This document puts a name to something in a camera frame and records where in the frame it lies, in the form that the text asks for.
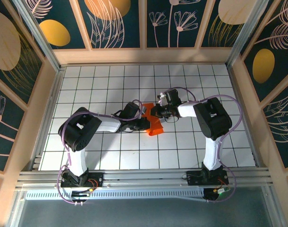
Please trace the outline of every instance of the orange block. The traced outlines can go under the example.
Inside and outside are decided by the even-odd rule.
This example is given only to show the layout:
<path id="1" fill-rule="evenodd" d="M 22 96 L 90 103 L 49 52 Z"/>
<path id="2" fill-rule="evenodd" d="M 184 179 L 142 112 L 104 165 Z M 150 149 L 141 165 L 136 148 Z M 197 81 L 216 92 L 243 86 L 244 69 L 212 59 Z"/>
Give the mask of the orange block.
<path id="1" fill-rule="evenodd" d="M 150 110 L 154 107 L 154 103 L 145 103 L 143 106 L 146 107 L 146 113 L 142 117 L 147 117 L 147 120 L 150 121 L 150 129 L 146 130 L 148 135 L 155 136 L 163 133 L 163 126 L 159 118 L 150 115 Z"/>

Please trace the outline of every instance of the white grid floor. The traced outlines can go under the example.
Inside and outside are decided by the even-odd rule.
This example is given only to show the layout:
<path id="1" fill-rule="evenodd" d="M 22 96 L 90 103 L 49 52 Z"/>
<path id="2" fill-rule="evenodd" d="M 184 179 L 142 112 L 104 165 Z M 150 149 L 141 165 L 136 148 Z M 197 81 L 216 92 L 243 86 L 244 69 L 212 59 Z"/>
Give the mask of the white grid floor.
<path id="1" fill-rule="evenodd" d="M 134 99 L 156 102 L 156 95 L 170 87 L 186 87 L 197 100 L 215 94 L 235 97 L 225 65 L 67 67 L 39 170 L 59 170 L 66 163 L 57 132 L 78 108 L 113 114 Z M 186 91 L 178 93 L 187 101 Z M 221 101 L 235 124 L 237 105 L 226 98 Z M 86 149 L 87 166 L 92 170 L 201 167 L 205 138 L 197 119 L 181 118 L 162 125 L 164 133 L 153 137 L 146 132 L 96 133 Z M 225 139 L 223 148 L 222 161 L 227 166 L 255 166 L 243 124 Z"/>

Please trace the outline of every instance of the yellow circle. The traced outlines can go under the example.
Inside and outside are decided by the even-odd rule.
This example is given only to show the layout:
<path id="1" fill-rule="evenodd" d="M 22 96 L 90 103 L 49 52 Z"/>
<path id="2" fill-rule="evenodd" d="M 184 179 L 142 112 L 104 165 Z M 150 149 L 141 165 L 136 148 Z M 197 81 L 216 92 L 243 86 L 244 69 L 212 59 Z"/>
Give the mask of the yellow circle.
<path id="1" fill-rule="evenodd" d="M 219 17 L 229 25 L 240 25 L 247 21 L 257 0 L 220 0 Z"/>
<path id="2" fill-rule="evenodd" d="M 56 20 L 45 20 L 39 24 L 45 38 L 55 46 L 65 46 L 70 41 L 68 30 Z"/>
<path id="3" fill-rule="evenodd" d="M 130 0 L 85 0 L 85 4 L 92 14 L 103 20 L 114 20 L 116 15 L 111 6 L 119 10 L 121 16 L 125 16 L 130 9 Z"/>
<path id="4" fill-rule="evenodd" d="M 274 54 L 268 49 L 257 52 L 253 61 L 253 78 L 257 83 L 266 82 L 271 76 L 275 65 Z"/>
<path id="5" fill-rule="evenodd" d="M 12 22 L 0 13 L 0 69 L 12 70 L 19 61 L 19 33 Z"/>

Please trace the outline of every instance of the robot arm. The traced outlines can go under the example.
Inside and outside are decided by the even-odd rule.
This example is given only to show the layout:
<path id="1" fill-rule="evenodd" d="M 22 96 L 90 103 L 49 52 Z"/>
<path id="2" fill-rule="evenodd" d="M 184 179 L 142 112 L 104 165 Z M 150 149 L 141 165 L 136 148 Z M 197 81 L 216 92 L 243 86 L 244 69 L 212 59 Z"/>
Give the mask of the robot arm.
<path id="1" fill-rule="evenodd" d="M 219 162 L 218 147 L 220 139 L 232 127 L 232 121 L 217 98 L 208 99 L 204 103 L 182 103 L 177 90 L 161 93 L 159 102 L 151 109 L 150 114 L 159 118 L 197 117 L 200 128 L 206 137 L 206 153 L 198 177 L 201 182 L 214 184 L 217 177 L 227 174 Z M 81 107 L 77 112 L 87 112 Z M 131 119 L 139 111 L 139 106 L 130 102 L 124 110 L 114 114 L 121 119 Z M 64 124 L 59 129 L 62 134 Z M 66 127 L 64 141 L 70 148 L 71 166 L 64 171 L 62 177 L 75 185 L 82 186 L 88 179 L 88 168 L 85 164 L 85 147 L 97 131 L 121 132 L 129 128 L 131 131 L 141 131 L 150 128 L 147 118 L 132 121 L 119 121 L 114 118 L 83 114 L 74 117 Z"/>

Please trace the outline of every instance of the vent grille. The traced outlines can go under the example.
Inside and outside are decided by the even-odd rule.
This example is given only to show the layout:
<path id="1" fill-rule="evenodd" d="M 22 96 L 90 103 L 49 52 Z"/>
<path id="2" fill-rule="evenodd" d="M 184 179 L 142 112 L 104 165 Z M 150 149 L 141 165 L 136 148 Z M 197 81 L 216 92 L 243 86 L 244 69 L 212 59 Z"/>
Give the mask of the vent grille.
<path id="1" fill-rule="evenodd" d="M 69 199 L 70 192 L 61 192 Z M 146 190 L 96 190 L 89 199 L 144 199 L 144 198 L 170 198 L 170 197 L 203 197 L 203 189 L 146 189 Z M 57 190 L 29 190 L 27 200 L 60 200 Z"/>

